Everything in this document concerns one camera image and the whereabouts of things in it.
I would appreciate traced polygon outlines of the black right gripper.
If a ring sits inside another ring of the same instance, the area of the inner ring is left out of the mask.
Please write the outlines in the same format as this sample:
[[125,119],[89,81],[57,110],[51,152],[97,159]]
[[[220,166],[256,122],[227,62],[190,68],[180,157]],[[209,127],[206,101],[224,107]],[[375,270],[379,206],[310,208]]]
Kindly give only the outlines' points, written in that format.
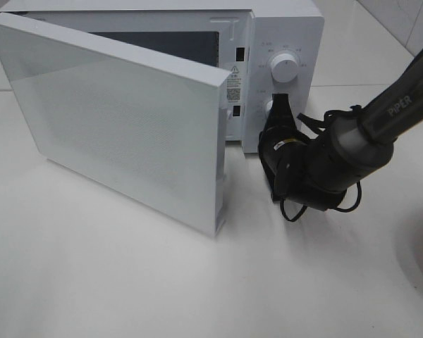
[[304,183],[303,156],[308,143],[295,124],[289,95],[273,94],[257,151],[274,201],[306,201],[311,197],[312,190]]

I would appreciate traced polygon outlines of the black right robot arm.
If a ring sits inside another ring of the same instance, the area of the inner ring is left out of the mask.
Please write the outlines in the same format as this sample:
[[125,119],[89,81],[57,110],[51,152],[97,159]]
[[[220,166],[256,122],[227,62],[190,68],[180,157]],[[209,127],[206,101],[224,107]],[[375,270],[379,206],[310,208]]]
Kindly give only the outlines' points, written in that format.
[[366,106],[330,110],[322,120],[300,114],[316,133],[311,139],[295,124],[289,97],[273,94],[258,154],[276,201],[337,206],[348,187],[385,166],[393,144],[423,120],[423,49],[403,74]]

